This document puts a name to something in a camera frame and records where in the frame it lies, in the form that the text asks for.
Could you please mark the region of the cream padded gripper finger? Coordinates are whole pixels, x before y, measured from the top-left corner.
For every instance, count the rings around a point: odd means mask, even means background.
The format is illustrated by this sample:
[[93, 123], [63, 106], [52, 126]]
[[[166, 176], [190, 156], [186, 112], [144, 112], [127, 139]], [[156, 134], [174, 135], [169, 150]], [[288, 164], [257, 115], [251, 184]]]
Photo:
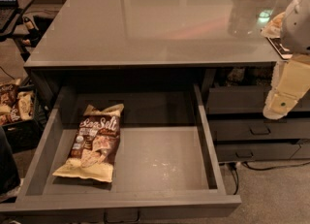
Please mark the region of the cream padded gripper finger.
[[277, 62], [273, 69], [271, 89], [265, 99], [263, 116], [277, 120], [286, 116], [310, 90], [310, 56], [294, 54]]

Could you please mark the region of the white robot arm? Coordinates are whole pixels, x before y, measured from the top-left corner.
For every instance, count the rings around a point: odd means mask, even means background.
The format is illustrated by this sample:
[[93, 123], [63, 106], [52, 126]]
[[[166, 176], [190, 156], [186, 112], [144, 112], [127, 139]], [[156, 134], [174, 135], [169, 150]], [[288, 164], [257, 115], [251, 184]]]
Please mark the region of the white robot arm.
[[293, 0], [285, 12], [267, 24], [262, 35], [280, 38], [280, 44], [293, 54], [289, 60], [275, 64], [265, 99], [263, 116], [277, 120], [310, 89], [310, 0]]

